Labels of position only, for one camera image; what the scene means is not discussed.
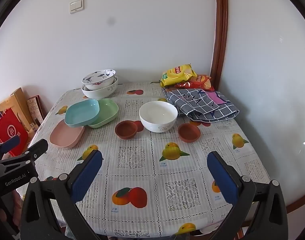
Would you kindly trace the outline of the pink square plate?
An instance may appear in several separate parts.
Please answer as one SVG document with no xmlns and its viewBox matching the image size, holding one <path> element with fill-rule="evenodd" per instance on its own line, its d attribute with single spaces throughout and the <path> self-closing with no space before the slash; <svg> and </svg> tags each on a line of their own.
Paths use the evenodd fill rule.
<svg viewBox="0 0 305 240">
<path fill-rule="evenodd" d="M 69 127 L 65 120 L 61 120 L 50 134 L 50 143 L 59 148 L 73 148 L 81 139 L 85 131 L 84 126 Z"/>
</svg>

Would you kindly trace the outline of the yellow chips bag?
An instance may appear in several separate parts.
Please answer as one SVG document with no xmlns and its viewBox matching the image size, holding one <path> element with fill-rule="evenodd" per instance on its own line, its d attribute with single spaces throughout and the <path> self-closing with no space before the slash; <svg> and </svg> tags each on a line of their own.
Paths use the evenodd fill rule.
<svg viewBox="0 0 305 240">
<path fill-rule="evenodd" d="M 162 73 L 160 79 L 161 87 L 175 85 L 188 81 L 191 77 L 197 77 L 190 64 L 184 64 Z"/>
</svg>

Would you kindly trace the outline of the blue square plate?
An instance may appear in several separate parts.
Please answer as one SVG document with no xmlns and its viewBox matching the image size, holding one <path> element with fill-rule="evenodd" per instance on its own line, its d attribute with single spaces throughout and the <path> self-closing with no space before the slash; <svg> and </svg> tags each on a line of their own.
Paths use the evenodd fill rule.
<svg viewBox="0 0 305 240">
<path fill-rule="evenodd" d="M 95 99 L 77 102 L 68 107 L 65 114 L 65 124 L 75 128 L 92 124 L 99 116 L 100 106 Z"/>
</svg>

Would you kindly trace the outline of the red chips bag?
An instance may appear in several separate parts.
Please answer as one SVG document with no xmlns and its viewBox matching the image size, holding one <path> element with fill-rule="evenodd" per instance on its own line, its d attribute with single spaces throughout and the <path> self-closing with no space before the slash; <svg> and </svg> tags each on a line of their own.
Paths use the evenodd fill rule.
<svg viewBox="0 0 305 240">
<path fill-rule="evenodd" d="M 177 83 L 175 87 L 184 89 L 200 88 L 205 91 L 214 91 L 211 78 L 207 75 L 193 76 L 188 81 Z"/>
</svg>

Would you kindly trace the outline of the green square plate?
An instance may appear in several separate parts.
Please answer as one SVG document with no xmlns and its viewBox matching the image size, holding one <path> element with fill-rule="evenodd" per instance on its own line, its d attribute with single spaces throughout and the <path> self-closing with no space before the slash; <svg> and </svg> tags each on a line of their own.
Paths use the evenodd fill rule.
<svg viewBox="0 0 305 240">
<path fill-rule="evenodd" d="M 90 128 L 100 128 L 116 119 L 119 113 L 118 105 L 112 99 L 99 99 L 99 116 L 88 125 Z"/>
</svg>

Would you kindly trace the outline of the brown small bowl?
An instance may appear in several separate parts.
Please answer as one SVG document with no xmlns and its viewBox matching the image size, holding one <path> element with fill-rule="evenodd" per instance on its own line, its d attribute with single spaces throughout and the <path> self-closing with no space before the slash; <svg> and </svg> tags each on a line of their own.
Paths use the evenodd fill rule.
<svg viewBox="0 0 305 240">
<path fill-rule="evenodd" d="M 121 121 L 115 127 L 115 133 L 120 139 L 128 140 L 133 138 L 138 131 L 137 125 L 130 120 Z"/>
<path fill-rule="evenodd" d="M 197 126 L 192 124 L 181 124 L 178 127 L 178 135 L 182 141 L 192 143 L 199 139 L 201 132 Z"/>
</svg>

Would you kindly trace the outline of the patterned red edged book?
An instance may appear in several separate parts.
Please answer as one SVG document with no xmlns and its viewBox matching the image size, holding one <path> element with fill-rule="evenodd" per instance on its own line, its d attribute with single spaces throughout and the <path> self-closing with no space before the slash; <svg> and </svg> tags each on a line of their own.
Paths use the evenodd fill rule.
<svg viewBox="0 0 305 240">
<path fill-rule="evenodd" d="M 26 103 L 33 121 L 40 126 L 46 117 L 40 96 L 32 96 L 26 100 Z"/>
</svg>

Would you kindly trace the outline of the grey checked cloth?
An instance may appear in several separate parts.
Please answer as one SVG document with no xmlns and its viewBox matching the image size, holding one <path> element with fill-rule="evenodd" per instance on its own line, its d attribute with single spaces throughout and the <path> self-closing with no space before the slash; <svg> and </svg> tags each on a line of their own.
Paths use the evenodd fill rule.
<svg viewBox="0 0 305 240">
<path fill-rule="evenodd" d="M 180 114 L 195 122 L 213 123 L 235 118 L 239 109 L 221 92 L 200 88 L 163 90 Z"/>
</svg>

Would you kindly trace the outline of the fruit print tablecloth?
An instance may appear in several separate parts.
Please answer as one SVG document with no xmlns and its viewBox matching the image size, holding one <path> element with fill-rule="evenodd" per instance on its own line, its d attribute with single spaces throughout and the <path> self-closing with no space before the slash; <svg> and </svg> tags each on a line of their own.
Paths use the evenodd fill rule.
<svg viewBox="0 0 305 240">
<path fill-rule="evenodd" d="M 199 124 L 200 138 L 179 139 L 178 127 L 189 123 L 179 116 L 164 133 L 146 129 L 129 140 L 120 139 L 115 127 L 124 120 L 139 120 L 139 109 L 163 98 L 155 83 L 118 85 L 111 99 L 118 105 L 116 119 L 100 128 L 87 127 L 70 149 L 48 146 L 36 161 L 39 178 L 69 173 L 81 163 L 89 147 L 100 150 L 103 164 L 77 207 L 100 235 L 144 238 L 175 234 L 181 225 L 196 229 L 218 226 L 231 205 L 225 202 L 207 168 L 207 155 L 217 151 L 240 175 L 268 183 L 269 176 L 249 142 L 236 147 L 232 137 L 243 135 L 233 119 Z"/>
</svg>

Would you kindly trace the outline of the wooden cutting board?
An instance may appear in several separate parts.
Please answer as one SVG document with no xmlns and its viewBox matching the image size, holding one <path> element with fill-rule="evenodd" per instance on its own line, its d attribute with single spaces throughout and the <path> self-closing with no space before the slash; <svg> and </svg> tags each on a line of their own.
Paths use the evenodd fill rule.
<svg viewBox="0 0 305 240">
<path fill-rule="evenodd" d="M 12 109 L 25 130 L 29 132 L 35 125 L 29 112 L 26 97 L 22 88 L 16 89 L 8 98 L 0 102 L 0 112 Z"/>
</svg>

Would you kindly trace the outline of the white light switch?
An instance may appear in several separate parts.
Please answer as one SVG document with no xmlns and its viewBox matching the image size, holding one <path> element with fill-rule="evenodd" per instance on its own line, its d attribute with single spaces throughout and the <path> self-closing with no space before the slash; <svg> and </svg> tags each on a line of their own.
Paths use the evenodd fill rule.
<svg viewBox="0 0 305 240">
<path fill-rule="evenodd" d="M 69 13 L 74 14 L 84 9 L 84 0 L 76 0 L 69 3 Z"/>
</svg>

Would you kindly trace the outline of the blue red patterned bowl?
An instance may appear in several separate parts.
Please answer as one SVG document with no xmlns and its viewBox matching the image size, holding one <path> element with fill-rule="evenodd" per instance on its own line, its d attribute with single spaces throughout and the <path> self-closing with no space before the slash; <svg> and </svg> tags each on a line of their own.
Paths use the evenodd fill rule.
<svg viewBox="0 0 305 240">
<path fill-rule="evenodd" d="M 98 90 L 111 85 L 114 82 L 116 71 L 113 69 L 104 69 L 88 74 L 82 79 L 82 84 L 88 90 Z"/>
</svg>

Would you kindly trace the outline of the white ceramic bowl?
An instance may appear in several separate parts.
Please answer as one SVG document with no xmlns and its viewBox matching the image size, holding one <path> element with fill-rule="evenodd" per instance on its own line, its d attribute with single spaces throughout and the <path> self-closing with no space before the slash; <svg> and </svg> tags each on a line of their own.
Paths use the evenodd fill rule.
<svg viewBox="0 0 305 240">
<path fill-rule="evenodd" d="M 139 118 L 148 131 L 163 133 L 170 130 L 178 117 L 175 106 L 164 101 L 151 101 L 139 109 Z"/>
</svg>

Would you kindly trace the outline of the large white bowl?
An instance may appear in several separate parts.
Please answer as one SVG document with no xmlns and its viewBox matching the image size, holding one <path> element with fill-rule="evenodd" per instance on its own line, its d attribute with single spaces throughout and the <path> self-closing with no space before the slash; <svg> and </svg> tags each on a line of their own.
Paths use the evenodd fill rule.
<svg viewBox="0 0 305 240">
<path fill-rule="evenodd" d="M 103 99 L 103 98 L 108 98 L 111 94 L 113 94 L 115 92 L 115 90 L 117 89 L 117 85 L 118 85 L 118 77 L 116 76 L 114 78 L 113 83 L 107 87 L 100 88 L 97 90 L 89 90 L 86 88 L 85 85 L 82 85 L 81 90 L 82 90 L 84 96 L 86 96 L 87 98 Z"/>
</svg>

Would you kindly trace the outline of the red paper bag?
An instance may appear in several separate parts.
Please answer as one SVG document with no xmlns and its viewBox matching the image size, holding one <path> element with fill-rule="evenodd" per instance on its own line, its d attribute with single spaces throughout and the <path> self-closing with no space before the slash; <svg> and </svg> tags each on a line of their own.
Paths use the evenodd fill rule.
<svg viewBox="0 0 305 240">
<path fill-rule="evenodd" d="M 12 109 L 7 109 L 0 118 L 0 142 L 18 136 L 20 142 L 10 150 L 10 154 L 15 157 L 22 154 L 28 141 L 28 132 L 20 123 Z"/>
</svg>

